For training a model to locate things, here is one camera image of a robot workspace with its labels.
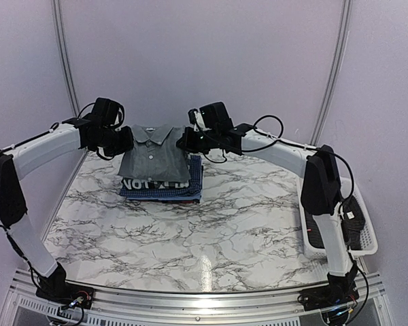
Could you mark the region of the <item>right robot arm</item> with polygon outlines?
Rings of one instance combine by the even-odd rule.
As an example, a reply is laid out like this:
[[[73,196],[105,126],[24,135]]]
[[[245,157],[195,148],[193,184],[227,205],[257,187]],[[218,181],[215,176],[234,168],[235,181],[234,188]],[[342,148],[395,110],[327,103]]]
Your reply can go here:
[[[212,149],[246,155],[273,163],[303,180],[301,206],[313,217],[322,237],[328,260],[328,284],[321,299],[338,304],[354,289],[358,266],[349,252],[344,204],[337,166],[340,156],[327,145],[312,147],[267,134],[250,124],[229,129],[203,130],[199,124],[187,127],[176,143],[190,153],[207,154]]]

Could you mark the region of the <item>grey long sleeve shirt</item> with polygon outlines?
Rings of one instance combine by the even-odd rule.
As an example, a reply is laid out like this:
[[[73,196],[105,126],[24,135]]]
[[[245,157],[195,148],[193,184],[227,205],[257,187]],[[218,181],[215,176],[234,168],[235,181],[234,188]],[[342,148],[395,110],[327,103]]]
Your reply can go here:
[[[124,178],[185,183],[190,179],[188,155],[176,146],[185,128],[171,125],[131,127],[133,148],[122,158]]]

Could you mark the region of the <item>blue shirt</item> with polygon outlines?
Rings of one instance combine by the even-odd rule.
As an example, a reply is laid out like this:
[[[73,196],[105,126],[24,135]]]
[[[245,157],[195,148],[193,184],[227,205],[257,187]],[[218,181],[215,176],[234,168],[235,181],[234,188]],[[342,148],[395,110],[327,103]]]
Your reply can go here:
[[[190,156],[188,168],[190,179],[185,183],[123,178],[119,195],[136,201],[199,202],[203,191],[201,156]]]

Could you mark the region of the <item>black white plaid shirt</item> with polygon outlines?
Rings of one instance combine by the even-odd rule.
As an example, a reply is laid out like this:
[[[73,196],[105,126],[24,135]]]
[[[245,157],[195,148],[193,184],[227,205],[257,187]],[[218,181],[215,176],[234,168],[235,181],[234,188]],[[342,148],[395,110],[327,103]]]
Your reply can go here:
[[[132,192],[144,193],[156,190],[189,192],[191,189],[190,186],[192,185],[192,176],[194,174],[192,169],[197,165],[197,163],[201,163],[201,158],[199,156],[189,156],[186,159],[186,165],[190,173],[190,179],[185,182],[156,181],[153,179],[131,179],[124,177],[121,180],[122,187],[119,191],[119,194],[121,196],[127,196],[128,193],[131,194]]]

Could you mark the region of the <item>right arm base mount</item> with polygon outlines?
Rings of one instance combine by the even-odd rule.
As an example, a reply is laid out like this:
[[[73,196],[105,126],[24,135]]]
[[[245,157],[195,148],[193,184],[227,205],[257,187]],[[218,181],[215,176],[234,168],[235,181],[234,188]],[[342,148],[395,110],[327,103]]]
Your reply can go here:
[[[359,299],[356,285],[344,287],[339,284],[310,287],[301,290],[297,297],[305,311],[340,306],[347,303],[355,303]]]

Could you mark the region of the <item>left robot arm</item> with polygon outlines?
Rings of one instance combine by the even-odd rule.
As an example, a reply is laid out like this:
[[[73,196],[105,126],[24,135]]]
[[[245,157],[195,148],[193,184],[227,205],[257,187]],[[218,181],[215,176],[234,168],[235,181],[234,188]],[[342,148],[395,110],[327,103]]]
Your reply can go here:
[[[65,161],[76,164],[78,156],[92,151],[108,160],[123,154],[133,146],[128,126],[105,125],[99,120],[71,118],[52,126],[48,131],[0,149],[0,228],[14,250],[40,279],[39,288],[58,302],[67,302],[72,287],[66,282],[67,273],[46,248],[41,232],[48,220],[41,211],[34,213],[39,190],[46,183],[65,186],[70,173]]]

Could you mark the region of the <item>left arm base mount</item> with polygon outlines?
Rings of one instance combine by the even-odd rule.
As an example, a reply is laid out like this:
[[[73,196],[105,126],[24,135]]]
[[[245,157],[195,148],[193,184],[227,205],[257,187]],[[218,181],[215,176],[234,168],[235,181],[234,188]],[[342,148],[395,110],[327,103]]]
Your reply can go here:
[[[37,297],[59,303],[63,310],[71,308],[90,309],[94,294],[95,289],[92,287],[68,282],[54,285],[43,278],[38,279],[36,291]]]

